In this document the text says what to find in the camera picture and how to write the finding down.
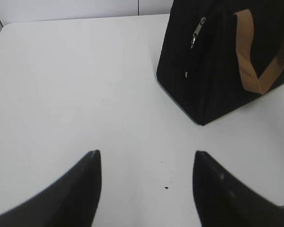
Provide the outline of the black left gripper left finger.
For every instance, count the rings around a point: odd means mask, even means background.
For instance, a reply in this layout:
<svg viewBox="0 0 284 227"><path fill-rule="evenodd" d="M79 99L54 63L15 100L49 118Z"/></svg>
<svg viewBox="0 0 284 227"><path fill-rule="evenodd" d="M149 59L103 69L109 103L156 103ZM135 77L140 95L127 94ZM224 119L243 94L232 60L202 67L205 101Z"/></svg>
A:
<svg viewBox="0 0 284 227"><path fill-rule="evenodd" d="M39 194L0 214L0 227L90 227L101 188L101 154L94 150Z"/></svg>

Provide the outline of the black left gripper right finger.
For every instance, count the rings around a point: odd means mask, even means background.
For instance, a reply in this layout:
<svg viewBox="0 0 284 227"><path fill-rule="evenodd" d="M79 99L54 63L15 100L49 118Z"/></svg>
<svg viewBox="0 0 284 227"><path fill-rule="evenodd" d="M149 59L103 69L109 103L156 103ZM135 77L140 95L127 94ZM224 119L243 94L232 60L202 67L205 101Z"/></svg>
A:
<svg viewBox="0 0 284 227"><path fill-rule="evenodd" d="M284 206L259 195L206 151L196 151L193 197L204 227L284 227Z"/></svg>

